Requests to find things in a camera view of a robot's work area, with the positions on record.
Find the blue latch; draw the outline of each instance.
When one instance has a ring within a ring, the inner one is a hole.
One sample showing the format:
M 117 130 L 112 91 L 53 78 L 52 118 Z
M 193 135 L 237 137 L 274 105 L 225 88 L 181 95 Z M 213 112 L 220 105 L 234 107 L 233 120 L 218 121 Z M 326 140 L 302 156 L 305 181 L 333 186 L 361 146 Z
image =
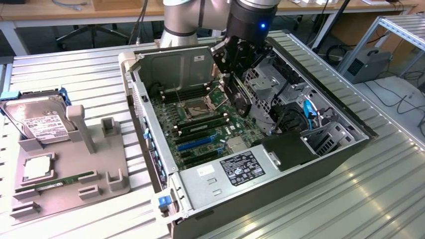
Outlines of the blue latch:
M 317 117 L 317 113 L 313 109 L 313 104 L 309 100 L 304 101 L 304 114 L 305 114 L 305 117 L 308 119 L 309 129 L 313 129 L 312 119 L 314 119 Z
M 149 137 L 149 128 L 145 129 L 144 138 L 146 139 Z
M 160 208 L 166 207 L 172 202 L 172 196 L 164 196 L 158 198 L 160 201 Z
M 69 97 L 68 97 L 66 89 L 61 87 L 58 89 L 58 92 L 60 92 L 61 96 L 64 97 L 65 105 L 69 106 L 70 105 L 70 100 L 69 100 Z
M 20 97 L 20 92 L 18 91 L 1 92 L 0 101 L 17 100 L 18 97 Z

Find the white sticker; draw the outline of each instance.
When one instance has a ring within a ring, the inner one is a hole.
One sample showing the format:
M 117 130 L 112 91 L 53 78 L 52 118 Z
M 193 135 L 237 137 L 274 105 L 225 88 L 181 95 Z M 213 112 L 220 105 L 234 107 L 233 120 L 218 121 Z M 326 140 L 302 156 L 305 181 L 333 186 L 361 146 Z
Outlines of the white sticker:
M 197 171 L 198 171 L 200 177 L 202 177 L 202 176 L 205 176 L 206 174 L 213 173 L 213 165 L 212 165 L 212 164 L 210 164 L 210 165 L 206 165 L 206 166 L 204 166 L 202 168 L 198 168 Z
M 37 118 L 24 119 L 32 135 L 38 140 L 64 137 L 68 135 L 68 131 L 58 115 L 42 116 Z
M 198 61 L 204 61 L 204 59 L 205 59 L 205 56 L 196 56 L 196 57 L 193 58 L 193 61 L 194 61 L 194 62 L 198 62 Z

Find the power supply label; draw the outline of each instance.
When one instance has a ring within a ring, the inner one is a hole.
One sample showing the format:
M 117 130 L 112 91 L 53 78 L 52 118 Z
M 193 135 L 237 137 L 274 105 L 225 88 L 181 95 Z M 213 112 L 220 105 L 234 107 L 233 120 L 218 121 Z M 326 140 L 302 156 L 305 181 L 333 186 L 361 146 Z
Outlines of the power supply label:
M 265 174 L 250 151 L 220 161 L 233 186 L 238 186 Z

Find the wooden desk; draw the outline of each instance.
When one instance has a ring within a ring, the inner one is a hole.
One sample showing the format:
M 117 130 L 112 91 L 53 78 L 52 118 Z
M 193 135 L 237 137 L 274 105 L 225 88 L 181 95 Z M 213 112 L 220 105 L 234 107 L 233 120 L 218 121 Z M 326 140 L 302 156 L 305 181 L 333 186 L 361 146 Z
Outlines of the wooden desk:
M 412 0 L 404 0 L 406 11 L 410 11 L 412 9 L 410 1 Z M 62 0 L 62 2 L 76 3 L 81 2 L 81 0 Z M 325 13 L 329 14 L 329 17 L 313 46 L 316 46 L 322 38 L 341 4 L 342 3 L 340 2 L 326 6 Z M 28 0 L 26 4 L 18 5 L 5 4 L 0 11 L 0 16 L 3 18 L 3 21 L 0 21 L 0 30 L 5 35 L 16 55 L 28 54 L 28 50 L 16 32 L 16 28 L 18 27 L 134 22 L 140 13 L 138 9 L 94 11 L 92 5 L 81 6 L 81 8 L 81 11 L 74 11 L 54 5 L 50 0 Z M 302 4 L 297 5 L 290 0 L 282 0 L 277 6 L 277 15 L 320 14 L 322 8 L 324 5 L 316 3 L 302 6 Z M 361 0 L 352 0 L 345 12 L 380 12 L 392 10 L 392 5 L 376 7 L 366 5 Z M 144 21 L 158 20 L 164 20 L 162 0 L 149 0 Z
M 3 7 L 4 7 L 4 4 L 3 3 L 0 3 L 0 13 L 1 13 L 1 11 L 3 11 Z
M 61 0 L 62 3 L 90 2 L 90 0 Z M 96 17 L 138 16 L 140 9 L 122 9 L 94 11 L 92 4 L 81 6 L 82 10 L 76 11 L 66 7 L 60 7 L 50 0 L 26 0 L 25 4 L 4 5 L 0 16 L 4 20 L 46 20 L 46 19 L 76 19 Z M 162 0 L 149 0 L 146 16 L 162 16 Z

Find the hard drive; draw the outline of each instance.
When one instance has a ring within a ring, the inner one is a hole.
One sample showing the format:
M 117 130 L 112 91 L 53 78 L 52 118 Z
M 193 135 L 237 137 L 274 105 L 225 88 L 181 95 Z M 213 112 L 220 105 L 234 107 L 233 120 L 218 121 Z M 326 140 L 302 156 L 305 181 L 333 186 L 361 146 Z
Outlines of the hard drive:
M 65 117 L 70 105 L 64 88 L 41 92 L 3 92 L 0 113 L 8 117 L 24 139 L 48 144 L 69 139 L 76 126 Z

